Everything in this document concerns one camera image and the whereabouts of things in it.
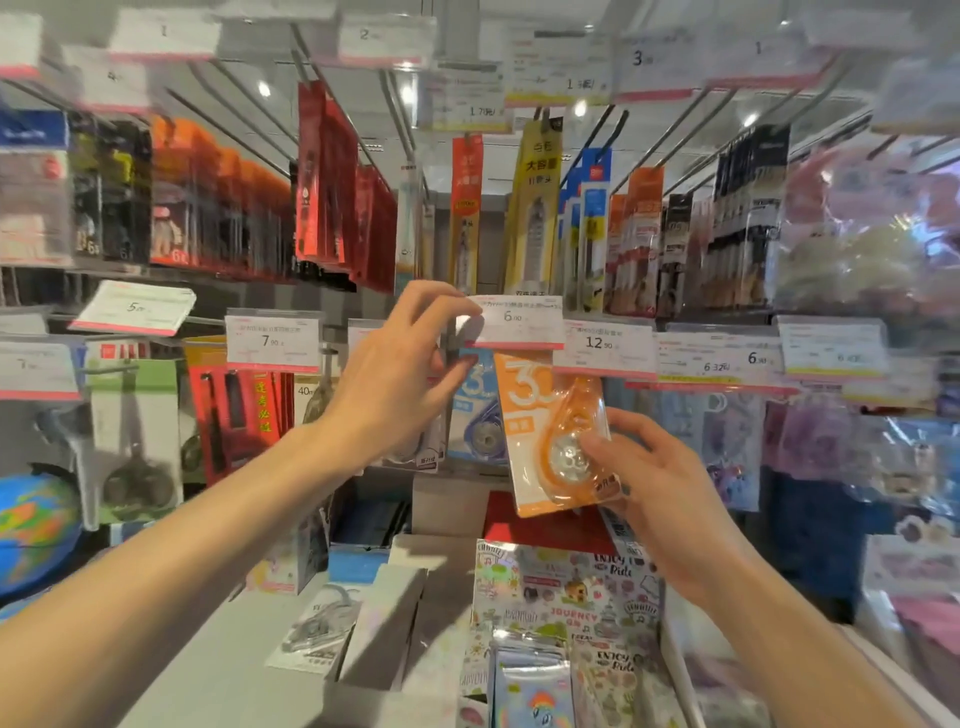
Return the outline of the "person's left hand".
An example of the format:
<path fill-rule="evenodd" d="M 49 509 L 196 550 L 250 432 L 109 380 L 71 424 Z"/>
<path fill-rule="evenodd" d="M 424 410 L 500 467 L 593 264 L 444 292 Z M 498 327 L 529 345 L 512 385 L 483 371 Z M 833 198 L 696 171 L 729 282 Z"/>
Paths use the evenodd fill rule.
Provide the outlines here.
<path fill-rule="evenodd" d="M 429 357 L 458 317 L 480 306 L 452 285 L 417 280 L 383 324 L 348 356 L 339 387 L 318 420 L 321 462 L 350 477 L 427 429 Z"/>

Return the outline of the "person's right hand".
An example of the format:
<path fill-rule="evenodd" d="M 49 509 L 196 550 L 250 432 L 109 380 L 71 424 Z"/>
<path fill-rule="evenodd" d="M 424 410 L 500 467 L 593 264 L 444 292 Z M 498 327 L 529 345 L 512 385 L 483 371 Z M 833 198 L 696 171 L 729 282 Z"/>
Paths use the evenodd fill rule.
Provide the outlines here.
<path fill-rule="evenodd" d="M 653 418 L 608 408 L 611 438 L 645 449 L 645 476 L 609 504 L 630 526 L 666 581 L 709 611 L 726 575 L 756 551 L 724 507 L 700 457 Z"/>

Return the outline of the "orange correction tape packet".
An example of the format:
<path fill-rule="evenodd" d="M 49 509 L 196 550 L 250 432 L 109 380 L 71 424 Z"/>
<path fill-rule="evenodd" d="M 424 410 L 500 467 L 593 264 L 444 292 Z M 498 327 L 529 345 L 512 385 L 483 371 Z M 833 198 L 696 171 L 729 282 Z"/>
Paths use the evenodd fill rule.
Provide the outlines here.
<path fill-rule="evenodd" d="M 557 370 L 547 351 L 495 352 L 493 361 L 517 516 L 620 499 L 618 477 L 580 443 L 584 432 L 611 436 L 601 379 Z"/>

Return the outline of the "white price tag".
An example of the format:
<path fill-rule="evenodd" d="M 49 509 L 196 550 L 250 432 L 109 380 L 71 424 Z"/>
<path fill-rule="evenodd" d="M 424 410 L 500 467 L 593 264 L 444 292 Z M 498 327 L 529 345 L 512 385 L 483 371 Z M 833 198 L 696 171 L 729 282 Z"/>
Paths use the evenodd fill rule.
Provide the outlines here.
<path fill-rule="evenodd" d="M 559 351 L 566 343 L 563 298 L 483 295 L 470 298 L 481 311 L 461 316 L 455 334 L 463 346 L 501 351 Z"/>

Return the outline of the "person's left forearm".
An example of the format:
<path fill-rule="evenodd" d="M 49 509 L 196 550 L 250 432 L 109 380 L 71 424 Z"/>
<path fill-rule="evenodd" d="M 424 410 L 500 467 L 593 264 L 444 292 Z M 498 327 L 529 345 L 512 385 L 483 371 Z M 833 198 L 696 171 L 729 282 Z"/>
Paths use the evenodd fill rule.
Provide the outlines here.
<path fill-rule="evenodd" d="M 295 429 L 0 624 L 0 728 L 116 728 L 289 529 L 363 464 Z"/>

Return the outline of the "person's right forearm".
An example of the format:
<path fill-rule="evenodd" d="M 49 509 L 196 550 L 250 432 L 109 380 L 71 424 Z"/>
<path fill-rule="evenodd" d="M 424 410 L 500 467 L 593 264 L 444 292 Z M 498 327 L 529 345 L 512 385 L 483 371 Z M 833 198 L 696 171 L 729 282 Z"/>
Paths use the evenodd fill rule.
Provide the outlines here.
<path fill-rule="evenodd" d="M 929 728 L 921 713 L 748 543 L 662 565 L 716 625 L 778 728 Z"/>

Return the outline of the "blue correction tape packet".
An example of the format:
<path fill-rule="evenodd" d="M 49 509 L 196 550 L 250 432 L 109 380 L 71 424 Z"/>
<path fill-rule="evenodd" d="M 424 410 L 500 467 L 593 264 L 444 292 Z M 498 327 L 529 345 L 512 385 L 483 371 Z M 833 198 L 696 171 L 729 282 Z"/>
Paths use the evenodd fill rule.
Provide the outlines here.
<path fill-rule="evenodd" d="M 488 349 L 462 347 L 459 355 L 476 360 L 452 400 L 446 454 L 482 465 L 506 466 L 508 447 L 494 354 Z"/>

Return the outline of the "white correction tape packet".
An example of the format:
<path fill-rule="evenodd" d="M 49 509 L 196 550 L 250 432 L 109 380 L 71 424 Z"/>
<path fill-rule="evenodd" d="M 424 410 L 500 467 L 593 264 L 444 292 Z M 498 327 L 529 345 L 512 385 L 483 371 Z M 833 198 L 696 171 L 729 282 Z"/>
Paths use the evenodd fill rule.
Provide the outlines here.
<path fill-rule="evenodd" d="M 445 458 L 444 436 L 431 428 L 394 448 L 375 464 L 415 473 L 437 473 Z"/>

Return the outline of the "red box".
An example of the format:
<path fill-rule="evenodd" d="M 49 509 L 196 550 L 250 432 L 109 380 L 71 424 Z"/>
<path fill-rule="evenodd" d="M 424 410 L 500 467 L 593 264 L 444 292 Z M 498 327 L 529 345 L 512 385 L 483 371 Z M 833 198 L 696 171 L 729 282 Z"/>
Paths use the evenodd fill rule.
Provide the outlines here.
<path fill-rule="evenodd" d="M 483 538 L 535 548 L 618 555 L 599 507 L 521 517 L 513 495 L 507 491 L 489 493 Z"/>

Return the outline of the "lilac hanging packets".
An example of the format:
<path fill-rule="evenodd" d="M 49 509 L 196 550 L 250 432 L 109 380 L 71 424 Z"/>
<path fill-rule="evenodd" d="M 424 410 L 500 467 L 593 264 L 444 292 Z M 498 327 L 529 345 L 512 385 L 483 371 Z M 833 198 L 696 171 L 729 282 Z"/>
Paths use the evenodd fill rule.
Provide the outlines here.
<path fill-rule="evenodd" d="M 735 392 L 659 392 L 661 425 L 702 461 L 726 509 L 758 512 L 766 398 Z"/>

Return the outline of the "pale teal packet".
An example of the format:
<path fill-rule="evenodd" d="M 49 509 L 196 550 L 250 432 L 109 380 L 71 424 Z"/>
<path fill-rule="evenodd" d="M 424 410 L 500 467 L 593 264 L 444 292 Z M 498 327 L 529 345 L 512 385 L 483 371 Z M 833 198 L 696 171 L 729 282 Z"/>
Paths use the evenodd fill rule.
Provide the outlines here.
<path fill-rule="evenodd" d="M 396 202 L 393 295 L 400 297 L 404 289 L 418 277 L 423 188 L 421 171 L 416 164 L 401 167 Z"/>

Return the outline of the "sticker display box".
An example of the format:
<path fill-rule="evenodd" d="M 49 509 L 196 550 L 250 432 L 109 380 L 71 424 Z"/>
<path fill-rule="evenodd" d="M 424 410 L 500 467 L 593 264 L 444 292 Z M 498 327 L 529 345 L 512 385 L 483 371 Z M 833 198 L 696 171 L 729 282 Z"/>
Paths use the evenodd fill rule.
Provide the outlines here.
<path fill-rule="evenodd" d="M 497 629 L 568 649 L 577 728 L 642 728 L 642 674 L 656 674 L 661 574 L 638 547 L 627 556 L 477 540 L 459 695 L 488 703 Z"/>

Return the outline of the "orange utility knife packet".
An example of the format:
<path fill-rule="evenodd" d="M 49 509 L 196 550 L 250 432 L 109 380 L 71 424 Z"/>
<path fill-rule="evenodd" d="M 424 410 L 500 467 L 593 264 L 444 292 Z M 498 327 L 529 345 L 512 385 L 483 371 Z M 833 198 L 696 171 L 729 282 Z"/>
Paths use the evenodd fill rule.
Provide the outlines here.
<path fill-rule="evenodd" d="M 483 162 L 482 134 L 471 133 L 453 139 L 449 281 L 468 296 L 477 293 Z"/>

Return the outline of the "blue box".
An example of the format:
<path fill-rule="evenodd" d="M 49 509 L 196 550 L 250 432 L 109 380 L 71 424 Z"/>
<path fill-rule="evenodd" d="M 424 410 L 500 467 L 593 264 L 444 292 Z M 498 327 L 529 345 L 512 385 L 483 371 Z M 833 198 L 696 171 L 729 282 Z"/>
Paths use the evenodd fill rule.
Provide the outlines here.
<path fill-rule="evenodd" d="M 411 518 L 410 498 L 360 498 L 346 505 L 329 546 L 328 581 L 373 584 L 389 561 L 394 538 L 410 533 Z"/>

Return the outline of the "yellow utility knife packet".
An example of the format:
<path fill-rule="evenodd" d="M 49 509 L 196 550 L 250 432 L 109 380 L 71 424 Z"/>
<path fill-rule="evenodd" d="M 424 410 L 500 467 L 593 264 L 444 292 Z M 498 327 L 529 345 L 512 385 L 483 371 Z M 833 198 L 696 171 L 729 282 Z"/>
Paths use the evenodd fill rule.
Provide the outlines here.
<path fill-rule="evenodd" d="M 548 108 L 525 124 L 505 228 L 507 295 L 551 292 L 562 176 L 563 118 Z"/>

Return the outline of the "row of blue knife packets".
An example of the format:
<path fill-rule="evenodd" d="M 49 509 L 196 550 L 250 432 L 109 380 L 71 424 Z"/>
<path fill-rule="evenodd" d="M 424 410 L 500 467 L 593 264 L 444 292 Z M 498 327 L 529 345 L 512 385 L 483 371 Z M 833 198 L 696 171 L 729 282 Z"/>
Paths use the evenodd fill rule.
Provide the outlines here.
<path fill-rule="evenodd" d="M 612 162 L 610 147 L 587 148 L 561 189 L 562 295 L 571 312 L 603 310 Z"/>

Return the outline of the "black hanging packets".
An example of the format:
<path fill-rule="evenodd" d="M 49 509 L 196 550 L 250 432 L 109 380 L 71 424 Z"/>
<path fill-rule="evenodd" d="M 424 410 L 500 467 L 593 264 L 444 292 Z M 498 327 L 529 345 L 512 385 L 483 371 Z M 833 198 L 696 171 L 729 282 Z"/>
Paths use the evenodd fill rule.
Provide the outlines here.
<path fill-rule="evenodd" d="M 656 316 L 675 317 L 680 311 L 687 277 L 693 192 L 671 194 L 661 225 Z"/>

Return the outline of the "row of orange white packets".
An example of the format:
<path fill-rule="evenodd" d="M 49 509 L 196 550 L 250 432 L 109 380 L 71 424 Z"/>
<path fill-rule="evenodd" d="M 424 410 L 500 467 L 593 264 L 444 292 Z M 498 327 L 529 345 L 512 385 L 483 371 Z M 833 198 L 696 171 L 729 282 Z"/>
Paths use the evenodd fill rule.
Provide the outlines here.
<path fill-rule="evenodd" d="M 610 315 L 656 316 L 664 182 L 663 167 L 641 166 L 630 173 L 627 193 L 613 196 L 604 308 Z"/>

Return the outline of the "red hanging packet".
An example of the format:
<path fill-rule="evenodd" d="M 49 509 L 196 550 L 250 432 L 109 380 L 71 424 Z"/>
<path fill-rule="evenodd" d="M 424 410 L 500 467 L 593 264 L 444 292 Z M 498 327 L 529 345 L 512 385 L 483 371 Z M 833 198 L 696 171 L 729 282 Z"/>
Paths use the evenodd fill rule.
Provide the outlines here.
<path fill-rule="evenodd" d="M 224 335 L 186 338 L 182 346 L 210 487 L 294 428 L 294 374 L 235 367 Z"/>

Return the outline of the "dark blue pouch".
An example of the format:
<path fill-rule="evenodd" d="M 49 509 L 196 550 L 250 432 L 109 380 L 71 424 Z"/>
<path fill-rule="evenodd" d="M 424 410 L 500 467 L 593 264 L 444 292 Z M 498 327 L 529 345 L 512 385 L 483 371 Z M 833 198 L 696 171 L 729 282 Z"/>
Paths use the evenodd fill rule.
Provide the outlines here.
<path fill-rule="evenodd" d="M 761 470 L 768 560 L 832 621 L 850 625 L 860 598 L 866 538 L 891 533 L 894 508 L 834 481 Z"/>

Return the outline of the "row of red packets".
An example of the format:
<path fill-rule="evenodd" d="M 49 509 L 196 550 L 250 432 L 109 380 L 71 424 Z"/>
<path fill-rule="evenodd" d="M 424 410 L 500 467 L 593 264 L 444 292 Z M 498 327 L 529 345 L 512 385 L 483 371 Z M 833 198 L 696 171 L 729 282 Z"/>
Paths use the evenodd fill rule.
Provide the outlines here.
<path fill-rule="evenodd" d="M 353 126 L 320 80 L 297 86 L 294 274 L 354 292 L 394 293 L 397 199 L 360 158 Z"/>

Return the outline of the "white pink cartoon packet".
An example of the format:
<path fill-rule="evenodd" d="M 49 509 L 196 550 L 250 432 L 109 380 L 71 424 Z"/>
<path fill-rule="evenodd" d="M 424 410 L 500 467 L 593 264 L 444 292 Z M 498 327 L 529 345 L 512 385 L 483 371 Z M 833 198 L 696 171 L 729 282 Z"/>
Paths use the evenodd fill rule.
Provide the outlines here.
<path fill-rule="evenodd" d="M 297 596 L 329 564 L 330 519 L 320 507 L 283 535 L 247 574 L 245 590 Z"/>

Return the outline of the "white cardboard box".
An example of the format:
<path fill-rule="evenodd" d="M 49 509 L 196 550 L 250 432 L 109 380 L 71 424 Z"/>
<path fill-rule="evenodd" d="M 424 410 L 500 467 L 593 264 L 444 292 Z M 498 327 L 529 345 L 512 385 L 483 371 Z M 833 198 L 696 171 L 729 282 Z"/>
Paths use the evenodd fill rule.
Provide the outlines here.
<path fill-rule="evenodd" d="M 423 568 L 380 565 L 362 597 L 339 683 L 381 692 L 394 688 L 405 666 L 427 577 Z"/>

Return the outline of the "row of black pen packets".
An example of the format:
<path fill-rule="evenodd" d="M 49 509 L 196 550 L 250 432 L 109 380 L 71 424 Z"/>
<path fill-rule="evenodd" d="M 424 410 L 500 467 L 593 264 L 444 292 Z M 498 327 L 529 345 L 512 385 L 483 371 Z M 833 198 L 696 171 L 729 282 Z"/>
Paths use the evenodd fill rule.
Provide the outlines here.
<path fill-rule="evenodd" d="M 709 310 L 769 305 L 771 250 L 780 239 L 791 126 L 751 127 L 718 157 L 711 238 L 702 257 Z"/>

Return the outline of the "grey correction tape packet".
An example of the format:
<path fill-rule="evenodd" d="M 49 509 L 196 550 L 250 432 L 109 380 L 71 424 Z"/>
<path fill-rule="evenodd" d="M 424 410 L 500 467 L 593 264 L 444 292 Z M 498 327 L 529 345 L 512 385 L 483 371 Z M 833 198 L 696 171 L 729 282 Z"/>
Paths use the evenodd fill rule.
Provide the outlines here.
<path fill-rule="evenodd" d="M 292 623 L 265 666 L 335 680 L 365 599 L 366 586 L 328 583 Z"/>

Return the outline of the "green scissors packet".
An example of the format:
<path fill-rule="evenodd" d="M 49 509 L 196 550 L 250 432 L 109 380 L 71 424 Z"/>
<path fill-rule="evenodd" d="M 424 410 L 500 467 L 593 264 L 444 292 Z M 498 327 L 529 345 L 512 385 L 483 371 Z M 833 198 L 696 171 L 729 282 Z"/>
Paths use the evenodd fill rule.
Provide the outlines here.
<path fill-rule="evenodd" d="M 98 524 L 169 514 L 185 500 L 178 361 L 154 357 L 145 338 L 99 337 L 88 340 L 83 367 Z"/>

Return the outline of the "pink packets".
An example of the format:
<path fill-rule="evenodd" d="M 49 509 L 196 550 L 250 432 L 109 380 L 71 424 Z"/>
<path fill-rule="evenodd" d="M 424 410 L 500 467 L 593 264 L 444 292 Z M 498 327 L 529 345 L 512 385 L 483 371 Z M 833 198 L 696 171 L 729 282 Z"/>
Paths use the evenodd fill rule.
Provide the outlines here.
<path fill-rule="evenodd" d="M 869 535 L 853 628 L 960 720 L 960 524 L 910 513 Z"/>

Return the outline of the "clear bags of pastel goods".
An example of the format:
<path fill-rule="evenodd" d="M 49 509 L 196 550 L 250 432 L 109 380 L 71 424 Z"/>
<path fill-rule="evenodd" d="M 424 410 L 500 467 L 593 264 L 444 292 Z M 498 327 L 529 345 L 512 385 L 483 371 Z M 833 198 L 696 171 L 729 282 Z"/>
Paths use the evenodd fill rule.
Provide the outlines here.
<path fill-rule="evenodd" d="M 960 164 L 817 151 L 786 176 L 766 280 L 783 313 L 960 319 Z"/>

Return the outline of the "globe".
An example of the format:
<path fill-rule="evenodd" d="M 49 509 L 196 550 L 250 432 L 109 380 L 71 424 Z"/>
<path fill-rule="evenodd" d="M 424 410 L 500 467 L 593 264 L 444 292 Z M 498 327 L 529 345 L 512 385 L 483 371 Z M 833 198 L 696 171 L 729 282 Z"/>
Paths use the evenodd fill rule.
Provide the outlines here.
<path fill-rule="evenodd" d="M 69 470 L 32 463 L 28 472 L 0 476 L 0 601 L 58 569 L 83 530 L 81 494 Z"/>

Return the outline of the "blue and white packets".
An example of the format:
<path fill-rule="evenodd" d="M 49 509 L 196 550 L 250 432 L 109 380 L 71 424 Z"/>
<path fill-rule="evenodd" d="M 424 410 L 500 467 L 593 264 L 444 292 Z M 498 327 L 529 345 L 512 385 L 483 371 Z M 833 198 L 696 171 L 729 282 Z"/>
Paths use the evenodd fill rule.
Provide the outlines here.
<path fill-rule="evenodd" d="M 74 267 L 68 151 L 63 112 L 0 110 L 0 265 Z"/>

